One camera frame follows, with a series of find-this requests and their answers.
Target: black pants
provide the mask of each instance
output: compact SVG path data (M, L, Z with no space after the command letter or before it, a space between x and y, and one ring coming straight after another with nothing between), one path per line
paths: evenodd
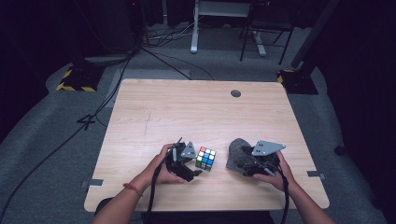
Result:
M95 215L111 201L102 200ZM145 224L274 224L268 211L238 211L238 212L151 212L149 223Z

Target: human hand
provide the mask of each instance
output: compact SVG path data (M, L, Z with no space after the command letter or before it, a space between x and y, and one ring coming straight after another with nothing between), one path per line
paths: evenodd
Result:
M147 183L147 186L151 185L151 180L154 175L155 169L158 167L158 165L161 163L163 158L166 156L166 153L168 150L173 146L173 144L167 144L163 146L163 149L161 149L160 154L157 154L152 161L148 164L148 166L143 170L142 173L140 173L138 176L145 179L145 182ZM163 167L158 175L157 178L157 183L159 184L172 184L172 183L184 183L186 180L173 175L169 173L169 171L166 169L166 165L163 164Z
M288 179L289 186L296 184L297 182L295 181L294 176L291 173L291 169L288 163L285 161L283 154L278 151L276 155L279 157L279 166L282 169L283 175ZM253 177L261 182L272 184L276 189L284 191L283 179L280 174L277 174L276 176L255 174Z

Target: table top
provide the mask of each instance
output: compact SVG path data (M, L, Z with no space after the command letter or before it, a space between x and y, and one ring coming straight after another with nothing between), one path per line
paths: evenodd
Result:
M231 91L241 92L233 97ZM284 193L270 184L226 168L229 145L242 138L286 145L282 153L297 182L322 208L329 200L316 171L283 87L275 82L124 79L107 127L85 209L94 211L114 197L122 183L139 174L163 145L180 137L197 151L217 151L210 172L185 184L157 185L153 211L219 211L283 209ZM187 166L195 170L195 161ZM147 189L136 211L147 211ZM290 201L290 208L295 205Z

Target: white desk frame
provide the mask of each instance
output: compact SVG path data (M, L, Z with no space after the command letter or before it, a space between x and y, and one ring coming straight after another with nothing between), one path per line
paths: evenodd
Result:
M198 17L200 15L247 17L249 6L250 3L207 2L202 0L195 0L194 29L192 33L190 52L197 53L198 51L198 33L199 33ZM260 56L267 55L264 45L262 44L262 39L260 38L260 32L254 32L253 36L254 36L254 40L256 41Z

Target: gray floor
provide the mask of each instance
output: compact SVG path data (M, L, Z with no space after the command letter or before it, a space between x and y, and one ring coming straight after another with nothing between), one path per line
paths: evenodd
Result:
M260 57L253 45L247 46L244 61L239 62L242 47L239 30L228 27L203 30L197 54L190 54L190 35L148 50L193 63L215 80L275 82L278 70L291 68L290 62L308 34L307 29L296 29L282 65L277 64L281 49L268 47L268 55ZM190 71L191 79L211 79L196 66L162 58L177 69ZM76 121L94 113L120 69L119 65L106 69L98 92L56 91L68 65L49 77L49 95L21 119L0 146L2 208L23 177L78 129ZM132 58L127 69L172 71L142 50ZM162 73L157 75L157 78L167 78L162 77ZM328 177L323 180L330 199L326 211L338 223L386 223L381 211L372 206L370 188L353 161L347 155L339 157L333 153L342 143L337 118L318 69L312 78L319 95L289 95L289 99L315 165ZM104 108L98 115L99 120L108 123L111 111L111 107ZM92 177L105 133L106 127L96 122L49 157L17 191L3 223L89 223L93 214L84 210L86 190L80 184ZM282 211L273 211L272 215L279 222ZM290 211L287 223L302 223L297 211Z

